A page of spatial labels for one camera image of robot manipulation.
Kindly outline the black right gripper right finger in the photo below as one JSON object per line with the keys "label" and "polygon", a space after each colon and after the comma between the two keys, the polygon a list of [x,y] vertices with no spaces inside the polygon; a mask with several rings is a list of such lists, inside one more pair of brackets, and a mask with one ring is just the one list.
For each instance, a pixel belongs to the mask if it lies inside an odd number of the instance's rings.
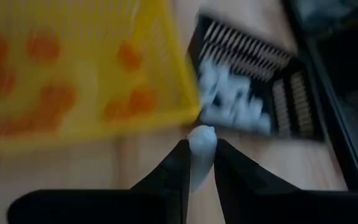
{"label": "black right gripper right finger", "polygon": [[226,224],[358,224],[358,192],[299,189],[224,139],[214,178]]}

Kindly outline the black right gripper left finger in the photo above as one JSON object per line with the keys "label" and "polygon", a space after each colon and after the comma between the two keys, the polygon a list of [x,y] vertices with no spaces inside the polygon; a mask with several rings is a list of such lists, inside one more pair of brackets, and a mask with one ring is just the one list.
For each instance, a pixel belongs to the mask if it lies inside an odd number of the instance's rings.
{"label": "black right gripper left finger", "polygon": [[40,189],[13,201],[8,224],[186,224],[190,148],[182,139],[130,189]]}

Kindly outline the white ghost decoration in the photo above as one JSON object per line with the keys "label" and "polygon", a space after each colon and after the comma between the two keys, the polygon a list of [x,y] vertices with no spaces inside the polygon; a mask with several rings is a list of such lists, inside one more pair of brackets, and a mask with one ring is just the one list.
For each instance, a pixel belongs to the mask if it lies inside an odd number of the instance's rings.
{"label": "white ghost decoration", "polygon": [[223,95],[225,100],[233,103],[238,95],[248,95],[251,80],[247,76],[229,75],[224,83]]}
{"label": "white ghost decoration", "polygon": [[218,138],[214,127],[201,125],[190,132],[187,140],[191,152],[190,191],[195,192],[213,166]]}
{"label": "white ghost decoration", "polygon": [[221,107],[214,104],[206,105],[200,114],[202,122],[213,125],[230,126],[233,119],[230,107]]}
{"label": "white ghost decoration", "polygon": [[209,95],[226,83],[229,67],[227,65],[216,65],[212,60],[205,60],[200,65],[200,74],[200,92]]}
{"label": "white ghost decoration", "polygon": [[244,115],[245,129],[264,135],[271,134],[271,119],[269,114],[262,111],[264,102],[260,98],[252,98],[246,107]]}

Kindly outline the black plastic basket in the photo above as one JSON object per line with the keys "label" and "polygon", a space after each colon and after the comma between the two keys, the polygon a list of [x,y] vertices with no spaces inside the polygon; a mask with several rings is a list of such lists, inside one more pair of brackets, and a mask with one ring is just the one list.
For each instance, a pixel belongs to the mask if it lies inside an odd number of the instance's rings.
{"label": "black plastic basket", "polygon": [[272,119],[273,135],[324,141],[308,71],[296,55],[206,12],[198,14],[188,53],[197,77],[202,60],[210,58],[249,78],[250,92]]}

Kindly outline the yellow plastic basket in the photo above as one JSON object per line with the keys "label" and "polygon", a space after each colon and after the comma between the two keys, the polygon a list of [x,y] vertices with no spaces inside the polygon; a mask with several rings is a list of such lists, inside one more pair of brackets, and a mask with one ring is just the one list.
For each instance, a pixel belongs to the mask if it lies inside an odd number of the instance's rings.
{"label": "yellow plastic basket", "polygon": [[[16,78],[12,92],[0,98],[0,156],[194,121],[200,111],[195,73],[171,1],[0,0],[0,34]],[[60,41],[57,60],[27,56],[26,40],[42,34]],[[123,42],[142,52],[140,69],[118,62]],[[77,90],[74,107],[58,126],[39,116],[41,91],[55,83]],[[138,88],[155,92],[153,111],[130,112],[129,98]],[[126,119],[103,119],[111,100],[127,104]]]}

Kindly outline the black aluminium table frame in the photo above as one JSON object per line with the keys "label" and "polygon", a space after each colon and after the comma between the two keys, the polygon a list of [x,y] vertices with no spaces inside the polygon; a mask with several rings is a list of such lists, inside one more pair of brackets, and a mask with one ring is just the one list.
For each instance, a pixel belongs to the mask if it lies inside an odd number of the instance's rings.
{"label": "black aluminium table frame", "polygon": [[358,0],[282,4],[347,188],[358,191]]}

